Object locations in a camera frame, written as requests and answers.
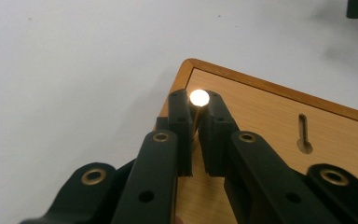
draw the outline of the wooden board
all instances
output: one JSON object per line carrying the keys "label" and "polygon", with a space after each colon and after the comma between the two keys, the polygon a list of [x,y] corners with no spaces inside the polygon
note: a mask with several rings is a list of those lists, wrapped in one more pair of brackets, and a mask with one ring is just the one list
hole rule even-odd
{"label": "wooden board", "polygon": [[[262,135],[300,173],[312,164],[330,163],[358,177],[357,110],[195,59],[183,62],[171,91],[180,89],[219,93],[241,130]],[[167,116],[167,104],[160,115]],[[296,145],[300,115],[307,117],[310,154]],[[237,223],[223,182],[205,174],[196,140],[193,177],[178,181],[176,213],[185,224]]]}

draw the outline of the wooden surface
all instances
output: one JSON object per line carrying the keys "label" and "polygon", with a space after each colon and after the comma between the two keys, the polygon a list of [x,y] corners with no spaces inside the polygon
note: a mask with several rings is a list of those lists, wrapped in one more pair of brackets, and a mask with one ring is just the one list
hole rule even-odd
{"label": "wooden surface", "polygon": [[[358,177],[357,110],[194,59],[182,64],[171,91],[179,89],[219,93],[241,130],[261,134],[300,173],[312,164],[330,163]],[[160,115],[166,114],[165,104]],[[310,154],[296,145],[300,114],[308,120]],[[236,223],[223,181],[205,174],[196,140],[193,177],[178,181],[176,211],[185,224]]]}

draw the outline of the keyhole slot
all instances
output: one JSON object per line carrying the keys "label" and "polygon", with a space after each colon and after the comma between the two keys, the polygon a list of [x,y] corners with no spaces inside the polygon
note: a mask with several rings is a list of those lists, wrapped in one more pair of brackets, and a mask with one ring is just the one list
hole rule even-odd
{"label": "keyhole slot", "polygon": [[298,132],[299,139],[297,140],[297,147],[304,154],[312,152],[312,145],[308,140],[308,122],[307,117],[303,114],[298,115]]}

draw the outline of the white background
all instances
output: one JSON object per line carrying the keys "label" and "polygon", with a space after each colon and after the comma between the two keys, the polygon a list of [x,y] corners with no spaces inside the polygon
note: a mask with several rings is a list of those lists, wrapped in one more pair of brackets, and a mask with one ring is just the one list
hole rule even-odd
{"label": "white background", "polygon": [[346,5],[0,1],[0,223],[42,216],[84,164],[136,157],[186,58],[358,109]]}

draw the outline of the white table surface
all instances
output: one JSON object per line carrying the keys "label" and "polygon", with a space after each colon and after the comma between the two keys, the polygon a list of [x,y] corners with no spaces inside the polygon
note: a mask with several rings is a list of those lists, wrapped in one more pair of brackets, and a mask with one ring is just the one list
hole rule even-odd
{"label": "white table surface", "polygon": [[346,1],[0,1],[0,223],[42,216],[72,172],[135,158],[198,58],[358,109]]}

